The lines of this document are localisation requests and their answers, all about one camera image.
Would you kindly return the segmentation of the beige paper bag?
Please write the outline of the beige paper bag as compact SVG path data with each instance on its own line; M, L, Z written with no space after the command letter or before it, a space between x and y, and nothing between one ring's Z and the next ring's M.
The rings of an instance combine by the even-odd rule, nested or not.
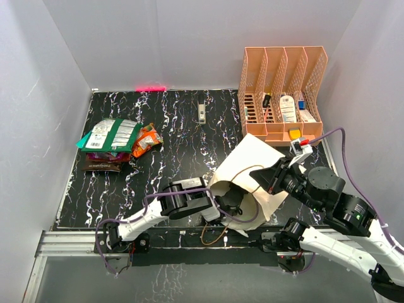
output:
M247 191L241 201L242 215L236 216L241 222L225 217L221 220L225 227L247 237L248 231L271 220L288 194L285 191L268 194L249 173L271 167L283 156L257 137L247 134L218 166L208 183L213 195L223 196L233 184Z

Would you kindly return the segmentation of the orange snack packet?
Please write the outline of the orange snack packet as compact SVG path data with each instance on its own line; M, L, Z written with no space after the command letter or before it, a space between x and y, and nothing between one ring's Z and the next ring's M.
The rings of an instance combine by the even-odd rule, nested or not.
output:
M154 123L144 126L138 133L136 141L132 147L132 156L139 158L152 147L163 143L162 137L157 133Z

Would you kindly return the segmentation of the dark green white snack bag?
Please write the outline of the dark green white snack bag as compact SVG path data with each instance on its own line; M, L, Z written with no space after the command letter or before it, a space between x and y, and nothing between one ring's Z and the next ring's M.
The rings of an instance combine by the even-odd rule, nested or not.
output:
M105 118L89 131L86 145L80 149L86 153L131 153L142 123L119 118Z

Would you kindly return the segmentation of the purple snack packet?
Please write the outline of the purple snack packet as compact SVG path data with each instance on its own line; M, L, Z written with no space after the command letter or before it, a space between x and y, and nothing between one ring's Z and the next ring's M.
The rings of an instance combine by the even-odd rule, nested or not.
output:
M91 161L96 162L128 162L131 159L130 153L117 153L113 155L112 153L86 153L86 157Z

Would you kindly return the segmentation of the brown sea salt packet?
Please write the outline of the brown sea salt packet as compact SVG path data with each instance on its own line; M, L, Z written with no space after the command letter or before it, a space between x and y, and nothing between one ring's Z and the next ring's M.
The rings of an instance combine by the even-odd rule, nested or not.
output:
M86 161L81 170L84 172L120 172L122 163Z

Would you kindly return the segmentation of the green teal snack packet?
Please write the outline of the green teal snack packet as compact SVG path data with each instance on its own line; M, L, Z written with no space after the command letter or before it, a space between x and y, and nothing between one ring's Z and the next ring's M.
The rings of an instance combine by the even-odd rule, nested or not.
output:
M84 137L82 137L82 139L80 139L79 142L76 143L76 146L79 149L82 149L86 145L86 142L87 142L88 138L90 137L90 135L91 135L91 132L88 132L86 135L84 135Z

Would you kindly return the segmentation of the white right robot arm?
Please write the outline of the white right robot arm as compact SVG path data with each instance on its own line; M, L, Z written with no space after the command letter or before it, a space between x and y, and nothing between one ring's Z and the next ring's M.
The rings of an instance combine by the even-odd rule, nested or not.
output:
M327 167L302 173L287 157L249 175L269 194L285 191L311 210L323 212L326 225L359 244L361 249L324 235L296 218L290 218L271 239L263 239L262 245L320 254L369 281L379 295L403 302L402 247L384 234L378 215L369 204L343 192L342 178Z

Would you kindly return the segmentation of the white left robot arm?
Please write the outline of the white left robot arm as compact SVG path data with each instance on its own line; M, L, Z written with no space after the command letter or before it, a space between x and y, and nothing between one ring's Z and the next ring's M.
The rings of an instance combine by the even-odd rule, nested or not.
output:
M201 177L173 181L161 193L146 197L143 209L134 215L104 224L102 241L107 252L118 253L162 221L198 214L206 222L214 222L229 215L241 215L241 202L246 194L245 189L231 183L225 194L215 196Z

